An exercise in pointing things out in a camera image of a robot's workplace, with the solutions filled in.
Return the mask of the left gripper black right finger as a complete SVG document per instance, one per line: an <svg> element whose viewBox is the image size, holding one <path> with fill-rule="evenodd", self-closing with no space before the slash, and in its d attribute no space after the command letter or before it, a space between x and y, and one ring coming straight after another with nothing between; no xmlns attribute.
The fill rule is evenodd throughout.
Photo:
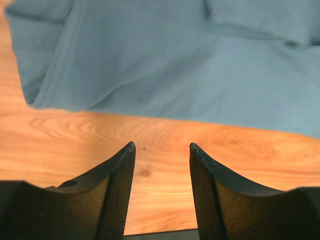
<svg viewBox="0 0 320 240"><path fill-rule="evenodd" d="M317 240L320 189L277 190L219 163L192 143L189 169L202 240Z"/></svg>

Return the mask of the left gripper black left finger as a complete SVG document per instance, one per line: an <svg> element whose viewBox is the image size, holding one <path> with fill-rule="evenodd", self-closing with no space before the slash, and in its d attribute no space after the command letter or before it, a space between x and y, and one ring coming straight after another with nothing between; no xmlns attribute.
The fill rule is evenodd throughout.
<svg viewBox="0 0 320 240"><path fill-rule="evenodd" d="M59 186L23 180L0 183L3 240L121 240L129 207L136 147Z"/></svg>

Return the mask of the grey-blue t-shirt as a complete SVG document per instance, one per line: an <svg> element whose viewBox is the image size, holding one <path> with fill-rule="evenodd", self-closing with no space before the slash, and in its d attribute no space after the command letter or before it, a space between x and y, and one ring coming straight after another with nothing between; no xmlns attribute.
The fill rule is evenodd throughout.
<svg viewBox="0 0 320 240"><path fill-rule="evenodd" d="M26 103L320 136L317 0L15 0Z"/></svg>

